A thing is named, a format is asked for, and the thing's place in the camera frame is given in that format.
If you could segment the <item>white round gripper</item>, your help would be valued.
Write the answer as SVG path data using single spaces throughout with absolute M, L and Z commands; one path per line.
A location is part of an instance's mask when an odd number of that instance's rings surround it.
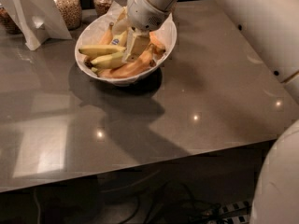
M 112 28 L 113 35 L 128 31 L 124 62 L 134 62 L 143 53 L 150 43 L 149 31 L 162 26 L 171 6 L 172 0 L 127 0 L 127 7 L 122 8 Z

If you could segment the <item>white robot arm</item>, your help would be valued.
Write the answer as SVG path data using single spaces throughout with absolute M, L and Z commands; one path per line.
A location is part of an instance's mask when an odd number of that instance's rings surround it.
M 116 0 L 130 23 L 157 30 L 177 0 Z M 268 69 L 299 102 L 299 0 L 216 0 Z M 299 120 L 269 150 L 259 174 L 249 224 L 299 224 Z

